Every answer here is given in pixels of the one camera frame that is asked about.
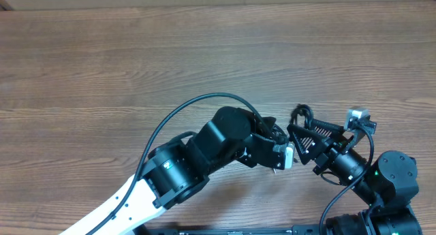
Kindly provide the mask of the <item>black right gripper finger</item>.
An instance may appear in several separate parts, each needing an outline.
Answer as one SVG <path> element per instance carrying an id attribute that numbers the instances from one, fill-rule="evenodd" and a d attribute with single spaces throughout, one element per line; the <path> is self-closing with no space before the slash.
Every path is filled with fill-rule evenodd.
<path id="1" fill-rule="evenodd" d="M 311 121 L 312 130 L 321 135 L 341 135 L 345 132 L 343 126 L 335 125 L 325 121 L 313 119 Z"/>
<path id="2" fill-rule="evenodd" d="M 324 152 L 326 148 L 325 136 L 294 124 L 289 124 L 287 131 L 303 165 L 315 160 Z"/>

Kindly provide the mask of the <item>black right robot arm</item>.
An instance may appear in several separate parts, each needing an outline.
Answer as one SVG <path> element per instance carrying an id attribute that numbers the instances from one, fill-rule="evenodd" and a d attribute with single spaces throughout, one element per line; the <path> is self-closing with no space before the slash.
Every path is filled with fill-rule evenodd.
<path id="1" fill-rule="evenodd" d="M 365 159 L 354 146 L 367 137 L 374 149 L 372 135 L 376 124 L 351 119 L 346 128 L 311 120 L 304 126 L 287 126 L 300 162 L 315 162 L 313 171 L 320 176 L 332 174 L 345 191 L 353 191 L 367 209 L 356 215 L 328 217 L 324 210 L 318 224 L 320 234 L 415 234 L 422 228 L 410 206 L 418 194 L 416 160 L 400 151 L 386 151 L 378 158 Z"/>

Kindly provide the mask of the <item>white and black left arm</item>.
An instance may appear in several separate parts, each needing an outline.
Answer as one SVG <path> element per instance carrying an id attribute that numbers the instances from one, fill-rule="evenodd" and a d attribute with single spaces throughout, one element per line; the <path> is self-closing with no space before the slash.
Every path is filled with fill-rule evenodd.
<path id="1" fill-rule="evenodd" d="M 275 123 L 242 108 L 223 107 L 198 132 L 188 131 L 155 148 L 139 179 L 127 182 L 65 234 L 144 234 L 144 223 L 202 190 L 209 176 L 232 161 L 290 169 L 294 145 Z"/>

